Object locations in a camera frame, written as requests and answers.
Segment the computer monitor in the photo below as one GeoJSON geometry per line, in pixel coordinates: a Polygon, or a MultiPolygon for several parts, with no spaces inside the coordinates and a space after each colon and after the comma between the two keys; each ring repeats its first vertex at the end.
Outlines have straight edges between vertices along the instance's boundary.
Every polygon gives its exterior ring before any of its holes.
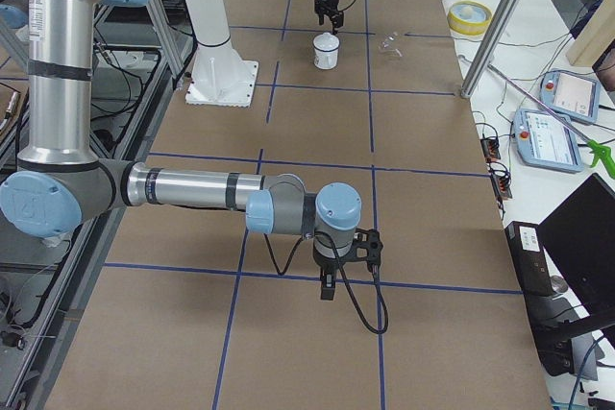
{"type": "MultiPolygon", "coordinates": [[[[566,331],[577,336],[609,320],[615,324],[615,192],[592,175],[538,226],[537,234],[590,314],[566,331]]],[[[615,326],[603,333],[615,347],[615,326]]]]}

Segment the black band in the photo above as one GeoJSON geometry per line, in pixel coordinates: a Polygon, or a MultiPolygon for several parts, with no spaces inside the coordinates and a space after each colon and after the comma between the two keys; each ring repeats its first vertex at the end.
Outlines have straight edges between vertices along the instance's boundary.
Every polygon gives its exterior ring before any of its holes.
{"type": "Polygon", "coordinates": [[[111,208],[113,207],[113,203],[115,202],[115,197],[117,197],[117,186],[115,185],[115,178],[113,177],[111,170],[102,163],[99,163],[98,168],[100,168],[103,173],[107,175],[107,178],[109,178],[109,183],[111,184],[111,200],[109,201],[109,205],[107,205],[107,210],[111,210],[111,208]]]}
{"type": "Polygon", "coordinates": [[[228,210],[237,210],[237,201],[235,197],[239,175],[238,173],[230,173],[227,178],[226,206],[228,210]]]}
{"type": "Polygon", "coordinates": [[[120,194],[122,196],[122,201],[124,201],[124,204],[126,206],[133,206],[131,204],[131,200],[128,197],[128,180],[130,179],[130,175],[131,172],[133,171],[133,167],[135,165],[137,165],[138,162],[131,162],[128,165],[126,165],[126,168],[124,168],[124,172],[122,173],[122,181],[119,185],[120,187],[120,194]]]}
{"type": "Polygon", "coordinates": [[[204,47],[208,47],[208,48],[216,48],[216,47],[221,47],[222,45],[226,45],[227,43],[229,43],[230,40],[231,40],[231,36],[229,36],[229,38],[227,38],[224,42],[218,43],[217,45],[207,45],[206,43],[203,43],[203,42],[199,42],[199,45],[203,45],[204,47]]]}
{"type": "Polygon", "coordinates": [[[304,215],[301,219],[301,235],[314,235],[316,217],[316,194],[306,193],[304,196],[304,215]]]}
{"type": "Polygon", "coordinates": [[[145,179],[145,199],[148,204],[160,205],[156,197],[156,179],[161,171],[161,168],[153,168],[145,179]]]}
{"type": "Polygon", "coordinates": [[[92,80],[91,69],[37,60],[28,61],[28,74],[51,79],[69,79],[71,81],[90,82],[92,80]]]}
{"type": "Polygon", "coordinates": [[[79,173],[96,170],[100,166],[100,163],[96,160],[91,163],[71,163],[61,165],[57,163],[35,163],[20,159],[17,162],[17,166],[24,170],[39,173],[79,173]]]}

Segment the tape roll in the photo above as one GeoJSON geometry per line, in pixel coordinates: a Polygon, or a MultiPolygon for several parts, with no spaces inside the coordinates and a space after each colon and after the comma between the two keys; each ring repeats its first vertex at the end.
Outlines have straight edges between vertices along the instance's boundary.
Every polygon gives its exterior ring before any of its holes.
{"type": "Polygon", "coordinates": [[[447,19],[449,27],[456,33],[478,36],[484,33],[493,14],[483,4],[462,0],[451,5],[447,19]]]}

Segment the metal rod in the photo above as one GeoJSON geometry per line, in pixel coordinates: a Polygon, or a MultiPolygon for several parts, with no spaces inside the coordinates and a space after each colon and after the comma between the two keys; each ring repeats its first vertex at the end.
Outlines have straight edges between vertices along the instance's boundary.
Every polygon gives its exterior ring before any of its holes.
{"type": "Polygon", "coordinates": [[[489,26],[489,29],[487,29],[484,39],[480,44],[479,50],[475,55],[474,61],[468,70],[465,80],[463,81],[463,86],[461,87],[462,98],[470,98],[472,93],[474,93],[474,90],[479,83],[480,76],[482,76],[482,73],[487,67],[489,60],[493,55],[493,51],[498,45],[500,37],[502,37],[502,34],[504,33],[506,24],[508,23],[510,16],[514,13],[518,2],[519,0],[500,1],[495,14],[493,15],[491,25],[489,26]]]}
{"type": "Polygon", "coordinates": [[[182,58],[180,57],[180,50],[177,46],[177,42],[173,37],[171,28],[169,27],[169,20],[164,11],[164,5],[161,0],[150,0],[147,3],[147,12],[150,13],[150,18],[154,24],[154,29],[158,35],[162,50],[166,55],[166,59],[173,73],[173,77],[180,77],[180,73],[184,68],[182,58]]]}

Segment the blue tape line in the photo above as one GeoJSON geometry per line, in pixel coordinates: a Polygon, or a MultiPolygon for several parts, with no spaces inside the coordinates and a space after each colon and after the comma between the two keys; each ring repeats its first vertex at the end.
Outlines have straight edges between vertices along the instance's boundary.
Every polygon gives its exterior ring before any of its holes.
{"type": "MultiPolygon", "coordinates": [[[[232,162],[245,162],[245,163],[258,163],[256,158],[242,158],[242,157],[217,157],[217,156],[198,156],[193,154],[175,154],[175,153],[150,153],[153,157],[177,157],[177,158],[197,158],[201,160],[222,160],[232,162]]],[[[489,178],[489,174],[486,173],[465,173],[465,172],[444,172],[437,170],[417,170],[412,168],[393,168],[393,167],[377,167],[377,166],[365,166],[365,165],[343,165],[335,163],[318,163],[318,162],[298,162],[293,160],[263,160],[265,165],[293,165],[298,167],[323,167],[323,168],[341,168],[348,170],[364,170],[376,172],[401,172],[401,173],[415,173],[421,175],[448,175],[453,177],[471,177],[471,178],[489,178]]]]}
{"type": "Polygon", "coordinates": [[[231,301],[231,312],[229,312],[229,320],[227,321],[227,331],[224,335],[224,347],[222,348],[222,356],[220,357],[220,367],[218,368],[218,379],[215,383],[215,393],[213,395],[213,403],[211,410],[217,410],[218,401],[220,399],[220,391],[222,389],[222,376],[224,367],[227,361],[227,353],[229,352],[229,343],[231,341],[231,328],[233,327],[234,309],[237,305],[237,297],[239,295],[239,282],[241,281],[241,268],[243,267],[243,259],[246,254],[246,242],[248,240],[248,230],[243,233],[243,242],[241,244],[241,255],[239,256],[239,264],[237,266],[237,275],[234,280],[233,300],[231,301]]]}
{"type": "Polygon", "coordinates": [[[144,269],[147,271],[168,271],[175,273],[197,273],[197,274],[213,274],[216,276],[236,276],[237,271],[228,271],[222,269],[205,269],[205,268],[190,268],[182,266],[160,266],[157,264],[137,264],[137,263],[105,263],[107,268],[122,268],[122,269],[144,269]]]}
{"type": "Polygon", "coordinates": [[[265,117],[265,123],[268,124],[271,120],[271,111],[273,110],[273,97],[276,93],[276,85],[278,82],[278,71],[280,70],[280,62],[276,61],[276,71],[273,74],[273,84],[271,85],[271,93],[269,95],[269,107],[267,108],[267,116],[265,117]]]}
{"type": "Polygon", "coordinates": [[[176,154],[176,153],[150,153],[152,157],[176,157],[176,158],[198,158],[201,160],[225,160],[229,162],[247,162],[258,163],[255,158],[242,158],[242,157],[220,157],[220,156],[198,156],[193,154],[176,154]]]}
{"type": "Polygon", "coordinates": [[[367,96],[369,100],[369,149],[372,154],[376,150],[374,139],[374,104],[372,101],[372,66],[369,53],[369,0],[363,0],[365,6],[365,57],[367,59],[367,96]]]}
{"type": "Polygon", "coordinates": [[[374,229],[378,229],[378,194],[376,189],[376,167],[372,165],[372,208],[374,213],[374,229]]]}
{"type": "MultiPolygon", "coordinates": [[[[323,30],[320,29],[301,29],[301,28],[273,28],[270,26],[229,26],[230,29],[257,29],[264,31],[288,31],[290,33],[317,33],[321,34],[323,30]]],[[[363,31],[339,31],[339,35],[354,34],[364,35],[363,31]]],[[[369,33],[371,36],[375,36],[376,33],[369,33]]]]}
{"type": "Polygon", "coordinates": [[[442,36],[439,34],[414,34],[414,33],[405,33],[404,37],[451,38],[451,36],[442,36]]]}
{"type": "Polygon", "coordinates": [[[276,84],[279,88],[298,88],[302,90],[334,90],[334,91],[356,91],[356,92],[371,92],[371,93],[398,93],[402,95],[430,95],[430,96],[455,96],[452,91],[430,91],[430,90],[389,90],[375,88],[343,88],[339,86],[314,86],[314,85],[295,85],[295,84],[276,84]]]}
{"type": "Polygon", "coordinates": [[[9,60],[11,59],[11,57],[7,57],[4,62],[2,64],[0,64],[0,69],[2,69],[4,66],[7,65],[7,62],[9,62],[9,60]]]}
{"type": "Polygon", "coordinates": [[[284,42],[284,37],[286,36],[286,26],[288,24],[288,15],[290,14],[290,4],[292,3],[292,0],[288,0],[288,2],[286,2],[286,13],[284,14],[284,24],[283,24],[283,29],[282,29],[282,39],[281,41],[284,42]]]}
{"type": "MultiPolygon", "coordinates": [[[[365,32],[369,33],[369,0],[364,1],[365,4],[365,32]]],[[[373,101],[372,101],[372,66],[370,63],[369,53],[369,35],[365,35],[365,52],[367,56],[367,88],[369,90],[369,141],[372,154],[376,149],[376,140],[374,139],[374,115],[373,115],[373,101]]],[[[376,191],[376,167],[374,164],[371,166],[372,176],[372,207],[374,214],[374,229],[378,229],[378,196],[376,191]]],[[[382,328],[382,313],[381,304],[376,296],[376,306],[378,313],[378,329],[382,328]]],[[[384,346],[382,343],[382,335],[378,335],[378,368],[380,378],[380,393],[381,393],[381,410],[386,410],[386,385],[384,383],[384,346]]]]}
{"type": "MultiPolygon", "coordinates": [[[[107,262],[104,264],[107,268],[121,268],[121,269],[140,269],[145,271],[167,271],[176,273],[200,273],[200,274],[212,274],[215,276],[243,276],[243,277],[256,277],[256,278],[283,278],[288,280],[304,280],[308,282],[320,282],[319,277],[310,276],[292,276],[284,275],[278,276],[274,273],[258,273],[258,272],[245,272],[245,271],[229,271],[222,269],[207,269],[207,268],[192,268],[185,266],[160,266],[154,264],[138,264],[138,263],[112,263],[107,262]]],[[[349,281],[354,285],[373,285],[372,280],[359,280],[351,278],[349,281]]],[[[478,288],[478,287],[462,287],[456,285],[434,285],[424,283],[406,283],[406,282],[387,282],[381,281],[381,286],[390,288],[405,288],[414,290],[436,290],[443,292],[468,292],[468,293],[487,293],[492,295],[523,295],[520,290],[507,290],[498,288],[478,288]]]]}

